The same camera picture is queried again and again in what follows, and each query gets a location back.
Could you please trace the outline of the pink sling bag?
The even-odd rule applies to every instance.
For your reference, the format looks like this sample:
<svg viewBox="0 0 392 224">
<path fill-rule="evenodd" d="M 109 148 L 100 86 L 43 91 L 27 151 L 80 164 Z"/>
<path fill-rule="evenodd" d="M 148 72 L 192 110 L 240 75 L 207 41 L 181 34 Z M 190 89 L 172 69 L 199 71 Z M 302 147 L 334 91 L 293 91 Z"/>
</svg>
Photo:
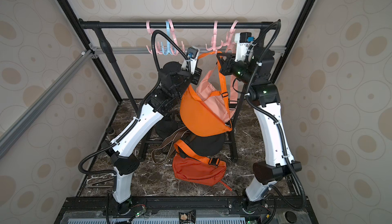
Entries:
<svg viewBox="0 0 392 224">
<path fill-rule="evenodd" d="M 209 79 L 214 74 L 220 76 L 219 71 L 217 71 L 218 66 L 216 65 L 214 69 L 210 70 L 206 76 L 199 83 L 196 94 L 201 98 L 204 104 L 210 109 L 221 121 L 228 123 L 229 120 L 234 116 L 238 98 L 238 81 L 235 76 L 230 76 L 231 86 L 228 90 L 226 85 L 226 77 L 223 76 L 223 81 L 219 81 L 220 90 L 209 82 Z"/>
</svg>

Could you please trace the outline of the orange sling bag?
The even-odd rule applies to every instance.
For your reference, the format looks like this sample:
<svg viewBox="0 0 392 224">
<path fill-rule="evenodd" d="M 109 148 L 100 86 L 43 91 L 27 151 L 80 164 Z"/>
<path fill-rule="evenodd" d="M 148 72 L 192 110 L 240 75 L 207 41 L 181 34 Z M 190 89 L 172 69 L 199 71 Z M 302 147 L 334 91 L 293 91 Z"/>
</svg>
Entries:
<svg viewBox="0 0 392 224">
<path fill-rule="evenodd" d="M 190 85 L 182 96 L 180 115 L 185 126 L 194 134 L 208 137 L 232 131 L 231 119 L 228 123 L 221 121 L 196 94 L 196 90 Z"/>
</svg>

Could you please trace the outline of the red-orange waist bag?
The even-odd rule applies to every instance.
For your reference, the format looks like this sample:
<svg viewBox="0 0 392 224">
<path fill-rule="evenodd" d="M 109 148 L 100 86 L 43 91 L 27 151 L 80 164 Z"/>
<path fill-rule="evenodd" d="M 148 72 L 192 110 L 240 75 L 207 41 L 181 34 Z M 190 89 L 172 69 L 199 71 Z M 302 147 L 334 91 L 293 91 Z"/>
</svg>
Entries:
<svg viewBox="0 0 392 224">
<path fill-rule="evenodd" d="M 196 154 L 183 140 L 178 140 L 174 147 L 176 155 L 172 167 L 177 179 L 207 186 L 222 181 L 227 169 L 226 162 Z"/>
</svg>

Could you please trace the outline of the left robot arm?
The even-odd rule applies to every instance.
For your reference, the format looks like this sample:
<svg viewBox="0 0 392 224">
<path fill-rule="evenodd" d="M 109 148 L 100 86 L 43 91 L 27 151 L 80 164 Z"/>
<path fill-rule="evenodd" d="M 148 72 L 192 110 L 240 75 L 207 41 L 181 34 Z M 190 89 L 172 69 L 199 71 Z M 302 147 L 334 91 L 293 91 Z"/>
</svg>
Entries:
<svg viewBox="0 0 392 224">
<path fill-rule="evenodd" d="M 171 61 L 160 67 L 155 45 L 156 36 L 164 37 L 184 58 L 183 63 Z M 161 30 L 155 30 L 151 36 L 154 63 L 158 71 L 158 80 L 154 88 L 143 98 L 133 120 L 106 148 L 102 148 L 83 158 L 78 170 L 86 175 L 111 174 L 114 177 L 112 196 L 119 204 L 131 197 L 133 173 L 140 165 L 134 155 L 138 143 L 150 132 L 151 128 L 174 108 L 192 83 L 200 79 L 201 70 L 197 67 L 199 49 L 190 47 L 184 52 L 173 39 Z M 113 169 L 88 171 L 84 164 L 96 155 L 108 152 L 113 160 Z"/>
</svg>

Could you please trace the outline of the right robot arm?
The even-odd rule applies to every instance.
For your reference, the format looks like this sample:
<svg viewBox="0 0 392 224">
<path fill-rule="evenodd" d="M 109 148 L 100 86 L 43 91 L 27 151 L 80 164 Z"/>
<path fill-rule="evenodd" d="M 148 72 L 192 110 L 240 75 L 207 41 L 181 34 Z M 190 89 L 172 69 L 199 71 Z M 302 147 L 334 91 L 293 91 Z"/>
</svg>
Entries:
<svg viewBox="0 0 392 224">
<path fill-rule="evenodd" d="M 278 88 L 269 77 L 274 65 L 271 46 L 277 39 L 281 21 L 271 23 L 254 39 L 251 33 L 240 33 L 236 39 L 235 54 L 217 55 L 219 72 L 233 75 L 244 83 L 242 94 L 253 108 L 262 132 L 265 160 L 253 164 L 254 179 L 245 189 L 244 209 L 270 196 L 274 190 L 293 210 L 301 211 L 306 206 L 306 195 L 297 172 L 302 169 L 290 152 L 281 118 L 281 99 Z M 294 205 L 275 186 L 280 180 L 292 176 L 299 189 L 301 202 Z"/>
</svg>

